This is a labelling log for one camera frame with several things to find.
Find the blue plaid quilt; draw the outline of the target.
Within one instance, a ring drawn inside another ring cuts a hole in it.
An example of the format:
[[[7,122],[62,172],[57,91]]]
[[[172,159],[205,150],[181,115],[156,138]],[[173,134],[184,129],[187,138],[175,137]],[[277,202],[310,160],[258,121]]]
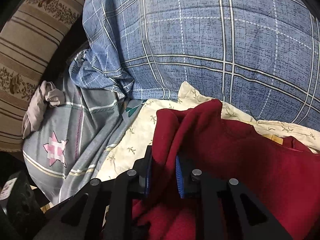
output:
[[[258,120],[319,129],[319,20],[302,0],[85,0],[72,81],[175,100],[183,82]]]

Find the dark red garment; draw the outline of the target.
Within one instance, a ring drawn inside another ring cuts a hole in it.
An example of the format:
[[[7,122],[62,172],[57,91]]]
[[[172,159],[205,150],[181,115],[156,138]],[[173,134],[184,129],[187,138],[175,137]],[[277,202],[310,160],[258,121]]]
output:
[[[211,100],[186,111],[161,109],[153,136],[150,193],[135,202],[150,239],[194,239],[196,205],[178,194],[175,161],[182,156],[212,177],[235,178],[267,207],[294,239],[319,223],[319,155],[293,137],[282,144],[246,123],[221,118]]]

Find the cream leaf-print pillow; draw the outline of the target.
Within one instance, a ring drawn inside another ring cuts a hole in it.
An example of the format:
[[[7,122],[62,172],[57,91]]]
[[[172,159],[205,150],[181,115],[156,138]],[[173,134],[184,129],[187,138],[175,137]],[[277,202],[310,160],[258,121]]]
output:
[[[132,168],[137,159],[144,157],[147,146],[152,144],[157,122],[156,112],[159,109],[184,111],[209,100],[211,100],[210,97],[201,95],[186,81],[180,86],[177,102],[147,100],[119,144],[107,146],[108,155],[96,177],[101,181],[114,179],[117,175]],[[319,132],[316,130],[280,121],[255,120],[249,114],[226,102],[222,104],[221,118],[250,124],[258,134],[278,143],[292,136],[308,147],[312,153],[319,154]]]

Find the small taupe cloth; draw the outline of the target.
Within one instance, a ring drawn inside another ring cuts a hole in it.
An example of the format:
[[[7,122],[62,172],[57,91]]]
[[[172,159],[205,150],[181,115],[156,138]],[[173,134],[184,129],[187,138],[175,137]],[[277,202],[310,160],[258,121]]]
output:
[[[52,82],[43,81],[35,90],[22,120],[22,138],[38,131],[48,107],[58,107],[66,102],[63,91]]]

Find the grey star-print bedsheet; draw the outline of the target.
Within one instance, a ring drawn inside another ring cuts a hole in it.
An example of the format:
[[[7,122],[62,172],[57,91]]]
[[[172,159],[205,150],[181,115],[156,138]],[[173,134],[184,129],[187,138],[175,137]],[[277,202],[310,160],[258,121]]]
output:
[[[108,90],[79,88],[68,76],[56,86],[64,92],[65,104],[47,109],[40,129],[23,144],[32,180],[54,205],[97,176],[144,103],[119,99]]]

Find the beige striped floral cushion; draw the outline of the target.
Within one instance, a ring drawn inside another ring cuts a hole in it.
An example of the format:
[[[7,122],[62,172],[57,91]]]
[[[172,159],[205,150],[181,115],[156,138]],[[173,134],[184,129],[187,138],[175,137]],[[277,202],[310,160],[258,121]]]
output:
[[[22,0],[1,30],[1,151],[22,148],[33,93],[85,0]]]

